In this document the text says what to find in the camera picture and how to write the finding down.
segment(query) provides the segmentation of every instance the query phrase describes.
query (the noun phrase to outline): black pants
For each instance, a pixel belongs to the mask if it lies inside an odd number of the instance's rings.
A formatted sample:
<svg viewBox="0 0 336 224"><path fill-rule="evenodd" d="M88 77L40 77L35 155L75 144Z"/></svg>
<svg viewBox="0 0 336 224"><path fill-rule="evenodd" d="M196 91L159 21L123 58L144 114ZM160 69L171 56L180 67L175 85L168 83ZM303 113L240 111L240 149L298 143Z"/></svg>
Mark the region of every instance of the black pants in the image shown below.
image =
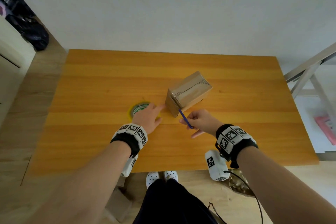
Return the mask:
<svg viewBox="0 0 336 224"><path fill-rule="evenodd" d="M143 199L133 224L140 223L202 223L217 224L208 208L175 179L165 183L157 179Z"/></svg>

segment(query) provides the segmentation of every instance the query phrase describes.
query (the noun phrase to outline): black bag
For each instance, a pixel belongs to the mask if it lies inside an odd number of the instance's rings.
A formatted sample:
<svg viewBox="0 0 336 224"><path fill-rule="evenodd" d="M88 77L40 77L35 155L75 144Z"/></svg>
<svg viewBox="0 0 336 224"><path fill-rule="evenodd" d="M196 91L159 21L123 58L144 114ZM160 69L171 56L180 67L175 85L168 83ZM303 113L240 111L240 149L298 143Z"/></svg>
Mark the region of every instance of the black bag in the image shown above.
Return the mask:
<svg viewBox="0 0 336 224"><path fill-rule="evenodd" d="M43 51L49 44L49 34L34 18L7 15L6 20L30 42L36 51Z"/></svg>

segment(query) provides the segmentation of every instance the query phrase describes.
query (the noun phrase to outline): person's left hand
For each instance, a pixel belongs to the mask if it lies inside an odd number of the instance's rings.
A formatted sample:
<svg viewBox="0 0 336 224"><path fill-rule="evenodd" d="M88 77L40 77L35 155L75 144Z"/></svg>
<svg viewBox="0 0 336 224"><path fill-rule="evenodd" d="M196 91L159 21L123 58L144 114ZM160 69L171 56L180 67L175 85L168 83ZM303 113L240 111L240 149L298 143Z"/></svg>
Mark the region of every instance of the person's left hand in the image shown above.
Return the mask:
<svg viewBox="0 0 336 224"><path fill-rule="evenodd" d="M149 106L141 111L138 111L134 116L132 123L142 126L147 134L150 134L161 123L162 118L156 117L160 111L165 108L165 105L156 106L154 103L150 103Z"/></svg>

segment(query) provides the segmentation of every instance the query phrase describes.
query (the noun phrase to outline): hand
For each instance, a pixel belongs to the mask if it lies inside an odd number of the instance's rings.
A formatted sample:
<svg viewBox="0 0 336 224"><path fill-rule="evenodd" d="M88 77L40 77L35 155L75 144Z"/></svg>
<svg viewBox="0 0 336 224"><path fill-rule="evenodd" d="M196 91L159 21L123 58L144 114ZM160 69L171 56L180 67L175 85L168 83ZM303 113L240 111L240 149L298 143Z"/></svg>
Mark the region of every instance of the hand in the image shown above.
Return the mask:
<svg viewBox="0 0 336 224"><path fill-rule="evenodd" d="M162 118L155 119L165 107L165 105L156 106L154 103L150 103L147 108L138 111L133 116L132 123L142 126L149 135L161 123Z"/></svg>
<svg viewBox="0 0 336 224"><path fill-rule="evenodd" d="M193 128L198 129L195 133L191 135L191 138L195 138L200 134L203 134L204 132L216 137L217 129L220 126L224 125L224 123L217 120L210 114L210 112L205 109L191 112L188 115L187 120ZM179 122L187 125L187 123L183 119L180 119Z"/></svg>

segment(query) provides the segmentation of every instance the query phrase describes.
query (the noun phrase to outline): wooden table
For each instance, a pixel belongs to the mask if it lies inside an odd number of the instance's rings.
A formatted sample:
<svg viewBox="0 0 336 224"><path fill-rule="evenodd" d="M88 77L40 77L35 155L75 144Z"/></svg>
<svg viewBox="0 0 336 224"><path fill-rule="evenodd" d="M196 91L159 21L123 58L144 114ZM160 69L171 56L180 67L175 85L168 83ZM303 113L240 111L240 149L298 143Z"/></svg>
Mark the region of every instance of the wooden table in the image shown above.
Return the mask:
<svg viewBox="0 0 336 224"><path fill-rule="evenodd" d="M168 87L197 70L213 89L186 114L206 108L241 126L281 165L318 163L275 57L70 50L28 175L83 166L129 122L130 106L164 103ZM161 114L132 171L207 169L204 154L215 138L191 139L179 117Z"/></svg>

